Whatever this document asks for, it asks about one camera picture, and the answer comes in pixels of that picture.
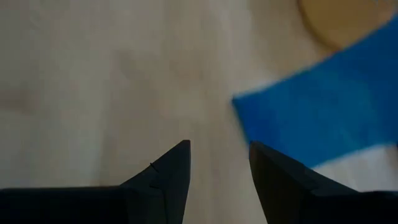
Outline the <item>blue elastic bandage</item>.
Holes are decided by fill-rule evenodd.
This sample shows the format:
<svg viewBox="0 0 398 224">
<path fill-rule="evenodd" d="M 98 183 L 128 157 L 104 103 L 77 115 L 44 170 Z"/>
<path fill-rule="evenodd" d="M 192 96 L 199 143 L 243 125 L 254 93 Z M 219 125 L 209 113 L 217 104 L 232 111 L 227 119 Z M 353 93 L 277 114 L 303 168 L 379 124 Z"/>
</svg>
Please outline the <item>blue elastic bandage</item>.
<svg viewBox="0 0 398 224">
<path fill-rule="evenodd" d="M 398 16 L 351 47 L 232 103 L 247 141 L 309 167 L 398 143 Z"/>
</svg>

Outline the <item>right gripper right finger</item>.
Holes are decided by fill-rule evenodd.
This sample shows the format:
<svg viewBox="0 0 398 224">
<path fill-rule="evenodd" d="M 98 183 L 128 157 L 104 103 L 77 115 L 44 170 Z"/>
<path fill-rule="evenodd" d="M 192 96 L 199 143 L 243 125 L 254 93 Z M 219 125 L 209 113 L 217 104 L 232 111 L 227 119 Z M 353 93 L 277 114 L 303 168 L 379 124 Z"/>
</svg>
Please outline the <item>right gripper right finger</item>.
<svg viewBox="0 0 398 224">
<path fill-rule="evenodd" d="M 249 163 L 268 224 L 398 224 L 398 191 L 359 192 L 259 141 Z"/>
</svg>

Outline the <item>yellow plastic bin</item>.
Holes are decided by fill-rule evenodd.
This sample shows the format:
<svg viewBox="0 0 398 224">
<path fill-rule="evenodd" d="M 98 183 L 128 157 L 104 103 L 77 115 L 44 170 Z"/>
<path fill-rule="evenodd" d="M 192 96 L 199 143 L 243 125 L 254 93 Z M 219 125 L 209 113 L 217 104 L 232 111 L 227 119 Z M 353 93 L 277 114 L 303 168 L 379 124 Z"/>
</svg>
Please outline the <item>yellow plastic bin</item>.
<svg viewBox="0 0 398 224">
<path fill-rule="evenodd" d="M 398 0 L 297 0 L 306 28 L 334 51 L 348 47 L 398 14 Z"/>
</svg>

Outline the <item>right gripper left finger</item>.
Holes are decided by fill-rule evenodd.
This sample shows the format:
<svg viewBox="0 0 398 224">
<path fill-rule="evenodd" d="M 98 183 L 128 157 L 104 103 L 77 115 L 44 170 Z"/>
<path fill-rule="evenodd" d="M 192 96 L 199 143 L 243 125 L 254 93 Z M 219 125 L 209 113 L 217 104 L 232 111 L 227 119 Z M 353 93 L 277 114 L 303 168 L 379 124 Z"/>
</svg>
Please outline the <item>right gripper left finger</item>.
<svg viewBox="0 0 398 224">
<path fill-rule="evenodd" d="M 190 161 L 183 140 L 119 185 L 0 189 L 0 224 L 182 224 Z"/>
</svg>

